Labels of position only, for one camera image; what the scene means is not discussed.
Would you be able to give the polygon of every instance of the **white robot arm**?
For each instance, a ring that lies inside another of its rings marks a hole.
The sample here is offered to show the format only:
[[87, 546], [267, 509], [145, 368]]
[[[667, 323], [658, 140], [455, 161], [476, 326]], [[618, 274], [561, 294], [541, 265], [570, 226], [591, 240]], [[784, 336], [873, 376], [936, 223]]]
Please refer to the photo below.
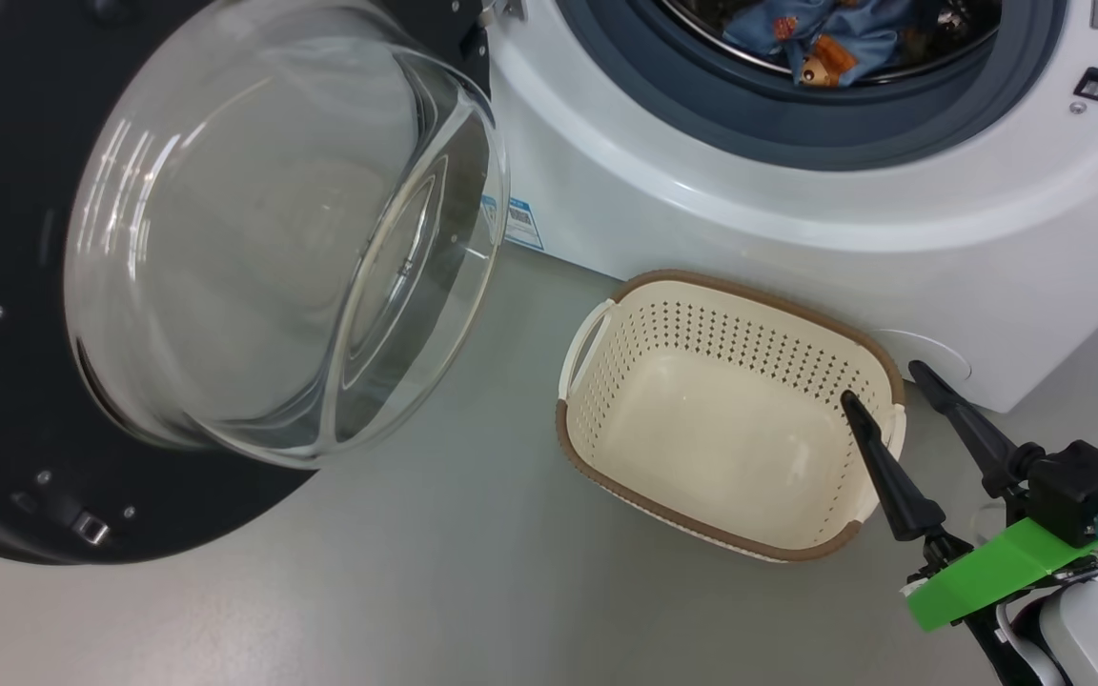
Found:
[[[976, 581], [976, 576], [964, 578], [963, 594], [944, 596], [950, 607], [943, 608], [949, 614], [942, 621], [972, 631], [1006, 686], [1098, 686], [1098, 551], [1088, 554], [1098, 543], [1098, 448], [1082, 440], [1054, 454], [1034, 443], [1016, 447], [927, 364], [914, 361], [909, 371], [931, 407], [949, 417], [972, 453], [982, 472], [982, 486], [994, 498], [1006, 501], [1007, 525], [1029, 518], [1034, 524], [1021, 526], [1037, 531], [1046, 550], [1065, 555], [1060, 565], [1053, 565], [1056, 569], [1046, 567], [1049, 574], [1034, 574], [1040, 578], [1009, 586], [1000, 596], [988, 586], [968, 586], [968, 578]], [[884, 448], [879, 427], [858, 396], [847, 391], [841, 404], [893, 536], [898, 541], [925, 539], [927, 565], [910, 574], [907, 589], [916, 592], [944, 572], [950, 582], [957, 572], [951, 565], [964, 556], [967, 563], [981, 550], [943, 530], [942, 508], [921, 495]], [[998, 567], [997, 560], [993, 554], [981, 555], [976, 569], [982, 574], [988, 570], [994, 578], [1001, 569], [1006, 576], [1007, 563]], [[1053, 592], [1008, 620], [1008, 603], [1045, 589]], [[982, 591], [988, 596], [977, 598]], [[919, 617], [914, 605], [910, 609]], [[940, 625], [933, 617], [929, 621]]]

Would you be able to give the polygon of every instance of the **laundry basket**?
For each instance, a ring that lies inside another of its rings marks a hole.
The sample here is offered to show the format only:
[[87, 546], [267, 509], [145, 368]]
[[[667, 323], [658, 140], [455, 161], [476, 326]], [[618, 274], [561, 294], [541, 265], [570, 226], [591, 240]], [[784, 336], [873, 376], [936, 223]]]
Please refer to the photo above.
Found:
[[751, 288], [650, 272], [574, 335], [558, 435], [585, 476], [676, 529], [762, 560], [815, 560], [878, 503], [845, 390], [899, 459], [904, 385], [870, 337]]

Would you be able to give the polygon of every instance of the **white washing machine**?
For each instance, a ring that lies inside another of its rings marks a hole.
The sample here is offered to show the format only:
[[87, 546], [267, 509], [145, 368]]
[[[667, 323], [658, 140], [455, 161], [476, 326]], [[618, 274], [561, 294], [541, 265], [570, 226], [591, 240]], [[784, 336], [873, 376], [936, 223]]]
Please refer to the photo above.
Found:
[[959, 60], [843, 91], [680, 4], [524, 0], [491, 26], [509, 238], [780, 292], [998, 412], [1098, 326], [1098, 0], [1004, 3]]

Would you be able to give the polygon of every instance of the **clothing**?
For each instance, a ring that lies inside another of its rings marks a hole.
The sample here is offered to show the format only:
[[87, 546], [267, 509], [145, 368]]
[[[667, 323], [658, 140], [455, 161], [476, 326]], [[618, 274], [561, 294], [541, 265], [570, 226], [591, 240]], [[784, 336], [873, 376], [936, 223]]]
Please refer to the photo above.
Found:
[[940, 0], [763, 0], [738, 12], [726, 42], [784, 55], [796, 83], [850, 86], [898, 64], [911, 36], [933, 31]]

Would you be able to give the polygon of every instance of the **washing machine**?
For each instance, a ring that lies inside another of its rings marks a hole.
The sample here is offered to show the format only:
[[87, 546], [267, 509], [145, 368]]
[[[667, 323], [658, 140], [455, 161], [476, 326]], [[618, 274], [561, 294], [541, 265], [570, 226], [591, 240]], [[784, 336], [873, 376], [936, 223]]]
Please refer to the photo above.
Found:
[[511, 239], [778, 292], [1013, 407], [1098, 326], [1098, 0], [1000, 3], [845, 90], [715, 40], [724, 4], [523, 0], [492, 27]]
[[1098, 0], [842, 90], [694, 0], [484, 4], [0, 0], [0, 556], [191, 550], [382, 439], [504, 236], [780, 292], [989, 408], [1098, 325]]

